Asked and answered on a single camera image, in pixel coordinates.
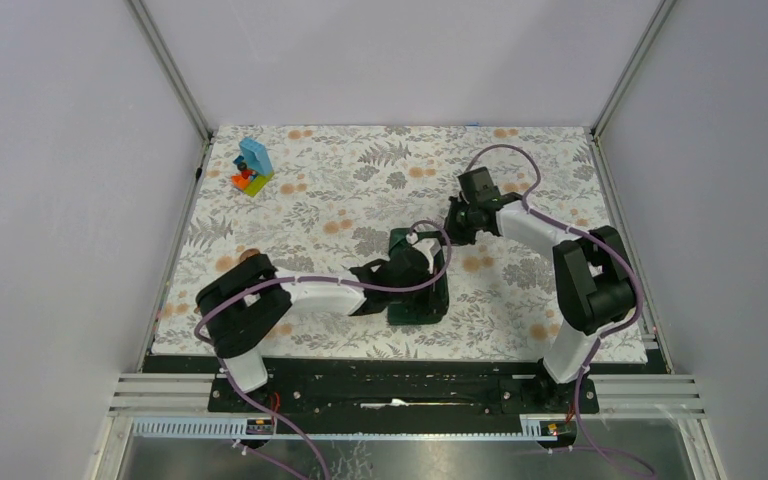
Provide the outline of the dark green cloth napkin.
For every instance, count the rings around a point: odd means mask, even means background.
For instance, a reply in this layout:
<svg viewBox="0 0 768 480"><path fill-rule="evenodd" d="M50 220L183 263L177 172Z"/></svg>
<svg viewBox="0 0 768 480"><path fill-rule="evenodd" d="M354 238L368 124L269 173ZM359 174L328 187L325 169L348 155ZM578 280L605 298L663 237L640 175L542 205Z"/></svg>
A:
<svg viewBox="0 0 768 480"><path fill-rule="evenodd" d="M431 278L439 273L449 260L444 238L438 231L418 231L411 236L409 228L392 229L388 242L390 259L413 243L426 239L433 239L438 244L438 247L431 249L435 253L432 269L425 269L425 273ZM447 274L444 273L433 285L424 290L410 292L410 297L404 301L390 304L387 307L387 321L393 326L433 325L447 315L449 306L449 282Z"/></svg>

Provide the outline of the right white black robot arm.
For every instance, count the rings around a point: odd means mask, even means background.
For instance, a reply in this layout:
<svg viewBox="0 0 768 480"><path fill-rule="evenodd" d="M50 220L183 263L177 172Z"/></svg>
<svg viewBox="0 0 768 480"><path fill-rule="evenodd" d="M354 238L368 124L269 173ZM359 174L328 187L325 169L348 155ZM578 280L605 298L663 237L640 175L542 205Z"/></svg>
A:
<svg viewBox="0 0 768 480"><path fill-rule="evenodd" d="M502 193L485 167L459 175L458 182L444 223L454 244L471 245L486 232L552 262L563 323L530 389L539 407L557 412L583 383L603 337L640 302L622 238L611 226L583 231L529 206L518 193Z"/></svg>

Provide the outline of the copper spoon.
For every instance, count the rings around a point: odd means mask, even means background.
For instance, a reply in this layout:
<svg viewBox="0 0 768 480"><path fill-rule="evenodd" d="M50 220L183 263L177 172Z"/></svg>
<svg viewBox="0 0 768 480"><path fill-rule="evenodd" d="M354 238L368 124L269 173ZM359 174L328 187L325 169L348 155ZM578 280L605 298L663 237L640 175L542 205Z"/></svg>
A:
<svg viewBox="0 0 768 480"><path fill-rule="evenodd" d="M253 257L255 255L259 255L259 254L260 254L260 250L259 249L257 249L257 248L249 248L249 249L244 250L240 254L240 256L238 258L238 261L239 262L243 262L243 261L247 260L248 258Z"/></svg>

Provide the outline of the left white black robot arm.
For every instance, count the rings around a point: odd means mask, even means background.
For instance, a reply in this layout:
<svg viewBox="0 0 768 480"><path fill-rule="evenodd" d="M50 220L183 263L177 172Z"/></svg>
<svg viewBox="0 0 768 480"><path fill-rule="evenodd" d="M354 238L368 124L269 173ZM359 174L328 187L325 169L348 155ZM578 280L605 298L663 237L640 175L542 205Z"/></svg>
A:
<svg viewBox="0 0 768 480"><path fill-rule="evenodd" d="M442 320L449 306L440 242L411 234L387 259L341 275L299 273L256 253L204 287L196 296L202 316L196 335L210 343L232 386L232 398L248 411L269 401L268 373L259 343L287 315L344 317L386 313L392 325Z"/></svg>

